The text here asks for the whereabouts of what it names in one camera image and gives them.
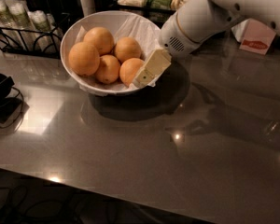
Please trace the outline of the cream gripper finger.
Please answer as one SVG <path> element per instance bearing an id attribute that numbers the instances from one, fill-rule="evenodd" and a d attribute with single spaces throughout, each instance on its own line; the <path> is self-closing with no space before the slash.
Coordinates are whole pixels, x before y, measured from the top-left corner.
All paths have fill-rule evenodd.
<path id="1" fill-rule="evenodd" d="M 162 73 L 171 65 L 171 55 L 166 49 L 155 49 L 136 73 L 133 84 L 137 88 L 154 86 Z"/>

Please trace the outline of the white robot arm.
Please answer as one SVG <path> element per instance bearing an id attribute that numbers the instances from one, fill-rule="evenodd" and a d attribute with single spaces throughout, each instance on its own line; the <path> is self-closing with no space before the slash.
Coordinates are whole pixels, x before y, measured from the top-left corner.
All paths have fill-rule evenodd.
<path id="1" fill-rule="evenodd" d="M 280 36 L 280 0 L 188 0 L 162 26 L 159 44 L 184 58 L 211 36 L 254 19 Z"/>

